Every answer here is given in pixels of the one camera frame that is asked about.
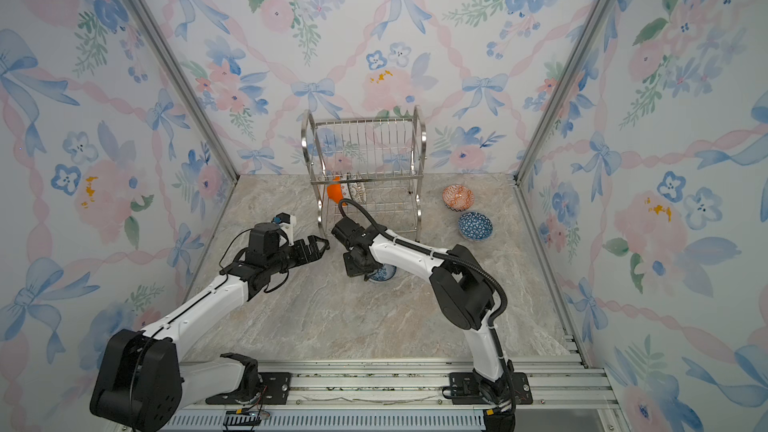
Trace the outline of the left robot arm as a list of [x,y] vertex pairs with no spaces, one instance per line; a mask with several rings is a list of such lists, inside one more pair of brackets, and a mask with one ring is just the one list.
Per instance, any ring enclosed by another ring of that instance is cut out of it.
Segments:
[[89,404],[92,415],[138,431],[158,431],[181,408],[222,396],[258,401],[267,387],[256,359],[224,353],[184,364],[202,336],[230,312],[270,290],[276,274],[320,260],[329,242],[311,235],[251,254],[242,249],[201,292],[139,331],[122,329],[107,342]]

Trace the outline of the orange plastic bowl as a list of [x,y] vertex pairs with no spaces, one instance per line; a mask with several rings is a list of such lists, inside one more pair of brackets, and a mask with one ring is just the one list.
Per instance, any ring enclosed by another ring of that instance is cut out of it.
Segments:
[[345,198],[341,183],[333,182],[329,184],[326,192],[329,200],[336,204]]

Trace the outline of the green patterned ceramic bowl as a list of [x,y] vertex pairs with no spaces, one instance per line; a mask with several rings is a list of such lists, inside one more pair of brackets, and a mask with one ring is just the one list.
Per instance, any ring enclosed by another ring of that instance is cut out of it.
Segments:
[[356,200],[357,190],[353,182],[346,182],[342,184],[342,195],[346,199]]

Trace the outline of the blue triangle patterned bowl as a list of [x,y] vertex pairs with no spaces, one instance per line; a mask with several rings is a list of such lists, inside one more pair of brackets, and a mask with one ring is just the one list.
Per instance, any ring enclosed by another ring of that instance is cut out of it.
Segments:
[[467,211],[458,219],[458,230],[467,240],[484,241],[491,237],[494,227],[491,219],[485,214]]

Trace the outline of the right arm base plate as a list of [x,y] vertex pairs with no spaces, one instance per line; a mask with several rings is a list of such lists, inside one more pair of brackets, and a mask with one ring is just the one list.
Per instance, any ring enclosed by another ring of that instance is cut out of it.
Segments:
[[531,386],[526,374],[513,372],[507,380],[496,381],[483,378],[475,372],[452,372],[449,384],[442,389],[443,397],[453,405],[502,406],[511,398],[516,405],[531,405],[534,402]]

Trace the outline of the white mesh strainer basket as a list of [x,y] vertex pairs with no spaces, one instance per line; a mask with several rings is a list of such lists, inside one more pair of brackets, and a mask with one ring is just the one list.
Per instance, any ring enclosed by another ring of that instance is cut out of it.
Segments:
[[367,202],[367,192],[365,184],[360,181],[353,182],[349,185],[351,198],[359,203],[365,204]]

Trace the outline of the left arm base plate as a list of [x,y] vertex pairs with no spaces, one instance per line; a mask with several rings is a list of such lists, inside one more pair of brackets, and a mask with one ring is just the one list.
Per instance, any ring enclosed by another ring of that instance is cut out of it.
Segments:
[[205,399],[206,405],[252,406],[285,405],[292,374],[290,372],[258,372],[241,381],[233,392]]

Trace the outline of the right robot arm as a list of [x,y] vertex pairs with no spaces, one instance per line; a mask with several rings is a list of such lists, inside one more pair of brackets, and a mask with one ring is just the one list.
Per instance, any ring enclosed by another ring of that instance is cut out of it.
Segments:
[[506,295],[467,248],[429,247],[371,227],[344,231],[337,224],[332,234],[346,249],[343,259],[350,277],[392,265],[428,282],[444,317],[464,332],[481,397],[499,406],[514,402],[512,366],[495,330]]

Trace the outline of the blue floral ceramic bowl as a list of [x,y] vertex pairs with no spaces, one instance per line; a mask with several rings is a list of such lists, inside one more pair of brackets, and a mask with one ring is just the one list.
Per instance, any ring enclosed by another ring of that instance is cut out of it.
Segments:
[[391,280],[397,272],[397,268],[391,264],[384,264],[377,270],[366,276],[366,279],[374,282],[386,282]]

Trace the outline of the red patterned ceramic bowl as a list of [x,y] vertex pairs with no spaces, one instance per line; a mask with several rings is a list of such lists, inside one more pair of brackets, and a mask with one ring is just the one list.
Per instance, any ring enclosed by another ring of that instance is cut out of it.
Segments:
[[443,190],[442,200],[448,209],[455,212],[463,212],[474,205],[475,195],[473,191],[465,185],[452,184]]

